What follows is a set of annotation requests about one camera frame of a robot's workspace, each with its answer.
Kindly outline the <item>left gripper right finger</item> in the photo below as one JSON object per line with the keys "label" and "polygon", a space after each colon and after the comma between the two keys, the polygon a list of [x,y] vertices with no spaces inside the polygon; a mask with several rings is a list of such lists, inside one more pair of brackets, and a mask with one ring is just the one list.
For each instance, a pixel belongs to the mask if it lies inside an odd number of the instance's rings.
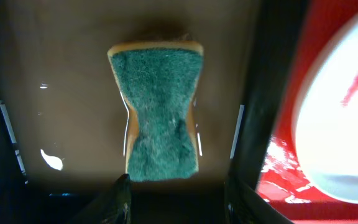
{"label": "left gripper right finger", "polygon": [[230,224],[293,224],[247,184],[229,176],[224,182],[224,211]]}

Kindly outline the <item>green and yellow sponge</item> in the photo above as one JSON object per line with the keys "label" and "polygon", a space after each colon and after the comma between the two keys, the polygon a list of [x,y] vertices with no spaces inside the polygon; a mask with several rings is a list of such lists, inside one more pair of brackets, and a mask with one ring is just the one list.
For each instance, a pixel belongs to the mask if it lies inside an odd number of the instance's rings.
{"label": "green and yellow sponge", "polygon": [[203,46],[128,42],[111,47],[108,59],[128,110],[126,173],[135,182],[190,178],[199,168],[192,102]]}

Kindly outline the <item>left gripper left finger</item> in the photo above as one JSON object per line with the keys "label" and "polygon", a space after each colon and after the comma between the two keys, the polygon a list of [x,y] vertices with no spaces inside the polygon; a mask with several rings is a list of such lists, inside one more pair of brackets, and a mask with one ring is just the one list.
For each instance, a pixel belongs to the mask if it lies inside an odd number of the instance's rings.
{"label": "left gripper left finger", "polygon": [[130,224],[131,180],[123,174],[112,187],[98,195],[84,209],[69,219],[69,224]]}

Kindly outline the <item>white plate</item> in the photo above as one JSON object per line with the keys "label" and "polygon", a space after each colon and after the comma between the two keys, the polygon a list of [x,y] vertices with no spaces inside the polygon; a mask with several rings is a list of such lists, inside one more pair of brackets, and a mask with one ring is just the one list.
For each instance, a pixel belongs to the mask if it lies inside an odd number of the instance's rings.
{"label": "white plate", "polygon": [[358,204],[358,13],[308,70],[293,110],[293,141],[313,186]]}

